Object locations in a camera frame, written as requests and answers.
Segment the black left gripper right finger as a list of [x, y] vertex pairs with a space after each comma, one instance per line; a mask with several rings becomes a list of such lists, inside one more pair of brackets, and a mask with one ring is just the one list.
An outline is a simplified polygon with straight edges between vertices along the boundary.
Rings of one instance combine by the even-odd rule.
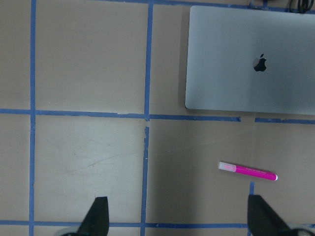
[[300, 236], [291, 229], [260, 195], [248, 196], [248, 228], [253, 236]]

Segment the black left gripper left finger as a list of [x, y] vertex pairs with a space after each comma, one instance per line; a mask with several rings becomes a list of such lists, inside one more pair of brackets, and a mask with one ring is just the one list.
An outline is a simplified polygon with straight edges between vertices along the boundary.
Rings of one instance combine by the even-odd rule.
[[107, 236], [109, 231], [108, 198], [95, 198], [76, 234], [78, 236]]

